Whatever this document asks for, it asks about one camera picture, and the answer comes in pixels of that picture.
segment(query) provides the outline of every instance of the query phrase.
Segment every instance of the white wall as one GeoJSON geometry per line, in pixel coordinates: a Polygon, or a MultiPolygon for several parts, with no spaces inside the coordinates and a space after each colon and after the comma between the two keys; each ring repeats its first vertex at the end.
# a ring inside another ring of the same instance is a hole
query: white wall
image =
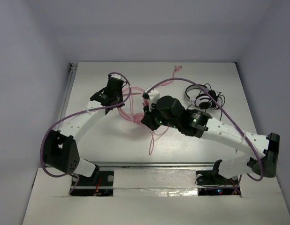
{"type": "Polygon", "coordinates": [[[271,0],[34,0],[76,61],[237,61],[271,0]]]}
{"type": "Polygon", "coordinates": [[[290,0],[274,0],[237,63],[257,130],[281,136],[278,180],[290,211],[290,0]]]}
{"type": "Polygon", "coordinates": [[[25,2],[0,0],[0,225],[22,224],[46,128],[69,69],[25,2]]]}

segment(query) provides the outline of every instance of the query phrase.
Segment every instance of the metal strip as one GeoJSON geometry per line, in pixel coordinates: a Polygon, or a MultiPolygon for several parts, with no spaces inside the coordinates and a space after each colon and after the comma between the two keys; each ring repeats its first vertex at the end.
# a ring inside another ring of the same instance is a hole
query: metal strip
{"type": "Polygon", "coordinates": [[[100,166],[100,171],[115,171],[116,169],[176,169],[176,170],[212,170],[213,166],[212,165],[190,165],[190,166],[167,166],[167,165],[139,165],[139,166],[100,166]]]}
{"type": "MultiPolygon", "coordinates": [[[[69,103],[69,99],[70,99],[76,71],[77,71],[77,64],[72,63],[58,120],[60,120],[61,118],[64,118],[66,115],[66,111],[67,111],[67,107],[68,107],[68,103],[69,103]]],[[[62,125],[63,125],[63,123],[60,123],[60,124],[58,124],[57,127],[60,128],[60,127],[62,127],[62,125]]]]}
{"type": "MultiPolygon", "coordinates": [[[[82,190],[93,190],[93,189],[96,189],[96,186],[76,186],[75,187],[75,190],[77,189],[82,189],[82,190]]],[[[98,190],[100,189],[104,189],[104,190],[107,190],[107,189],[110,189],[110,190],[113,190],[113,186],[99,186],[98,187],[98,190]]]]}
{"type": "Polygon", "coordinates": [[[92,162],[100,167],[213,167],[214,163],[173,162],[92,162]]]}

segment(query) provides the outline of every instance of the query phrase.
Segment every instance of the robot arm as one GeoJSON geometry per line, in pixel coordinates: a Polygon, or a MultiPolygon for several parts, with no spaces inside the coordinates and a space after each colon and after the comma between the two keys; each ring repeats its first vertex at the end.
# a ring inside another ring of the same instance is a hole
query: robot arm
{"type": "Polygon", "coordinates": [[[110,111],[88,110],[122,102],[122,87],[121,76],[109,75],[107,86],[96,92],[84,108],[87,113],[74,117],[57,131],[51,130],[44,144],[44,162],[66,174],[79,174],[96,182],[99,178],[99,166],[80,158],[77,145],[93,124],[110,111]]]}
{"type": "MultiPolygon", "coordinates": [[[[159,98],[159,92],[156,89],[148,94],[145,91],[143,97],[149,100],[149,105],[144,107],[145,116],[141,122],[152,131],[162,125],[172,127],[184,135],[222,143],[245,154],[228,161],[216,161],[213,168],[214,176],[220,175],[230,179],[236,175],[251,172],[260,175],[260,166],[255,154],[234,127],[217,120],[206,112],[185,110],[179,100],[171,96],[159,98]]],[[[244,133],[257,150],[263,164],[264,176],[274,177],[279,150],[279,135],[271,133],[265,136],[244,133]]]]}

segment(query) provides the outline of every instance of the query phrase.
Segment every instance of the headphones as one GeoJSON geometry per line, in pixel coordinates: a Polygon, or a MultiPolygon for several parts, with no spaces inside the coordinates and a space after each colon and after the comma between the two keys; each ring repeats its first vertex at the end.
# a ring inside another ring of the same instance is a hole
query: headphones
{"type": "MultiPolygon", "coordinates": [[[[199,86],[202,87],[206,92],[208,92],[210,94],[210,96],[212,96],[212,98],[216,102],[218,102],[218,99],[220,98],[221,92],[217,92],[215,90],[212,90],[211,85],[208,83],[206,83],[205,85],[199,84],[199,86]]],[[[208,108],[218,109],[218,107],[216,106],[216,104],[214,102],[212,102],[210,97],[208,95],[206,95],[205,93],[203,93],[203,91],[195,85],[191,85],[191,86],[187,87],[184,96],[185,96],[185,99],[191,105],[194,105],[197,108],[200,108],[200,109],[208,109],[208,108]],[[188,95],[188,92],[190,90],[194,90],[194,89],[200,90],[199,94],[195,98],[190,97],[188,95]]]]}

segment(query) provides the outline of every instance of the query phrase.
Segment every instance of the white tabletop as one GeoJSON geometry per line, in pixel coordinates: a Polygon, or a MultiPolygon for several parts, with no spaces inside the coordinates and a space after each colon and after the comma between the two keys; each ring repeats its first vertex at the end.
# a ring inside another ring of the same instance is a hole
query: white tabletop
{"type": "MultiPolygon", "coordinates": [[[[66,114],[83,109],[89,97],[106,86],[110,72],[120,72],[133,86],[147,88],[169,78],[175,65],[183,66],[176,73],[177,77],[210,83],[215,90],[222,91],[227,98],[225,109],[231,117],[242,129],[255,132],[234,63],[79,63],[66,114]]],[[[160,87],[159,91],[161,96],[172,95],[184,103],[183,90],[187,85],[174,81],[171,85],[160,87]]],[[[141,98],[134,97],[134,102],[136,112],[141,112],[141,98]]],[[[220,112],[210,113],[220,116],[220,112]]],[[[127,122],[117,110],[113,110],[89,130],[78,149],[82,157],[95,162],[202,163],[236,156],[233,149],[186,137],[175,129],[169,129],[156,142],[153,154],[149,156],[150,138],[144,127],[127,122]]],[[[290,224],[276,178],[255,182],[244,176],[242,198],[72,197],[68,195],[70,180],[69,176],[59,179],[48,177],[39,169],[23,224],[290,224]]]]}

